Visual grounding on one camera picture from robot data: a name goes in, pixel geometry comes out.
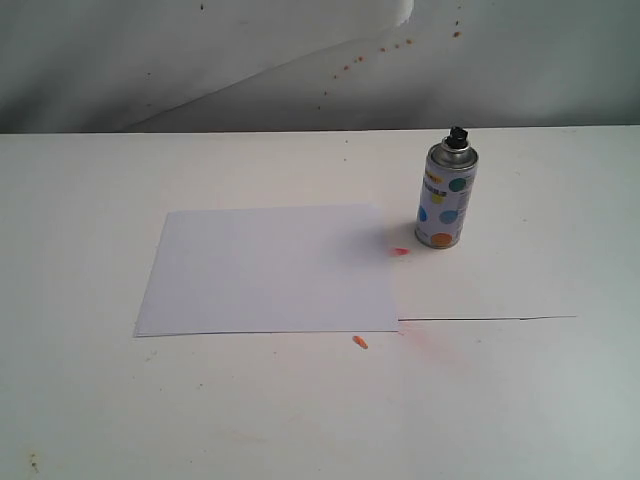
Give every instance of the white tabletop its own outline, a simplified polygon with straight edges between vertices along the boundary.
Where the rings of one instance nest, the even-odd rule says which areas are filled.
[[[438,252],[444,133],[0,137],[0,478],[640,477],[640,128],[473,130]],[[575,317],[132,338],[167,212],[363,202],[400,318]]]

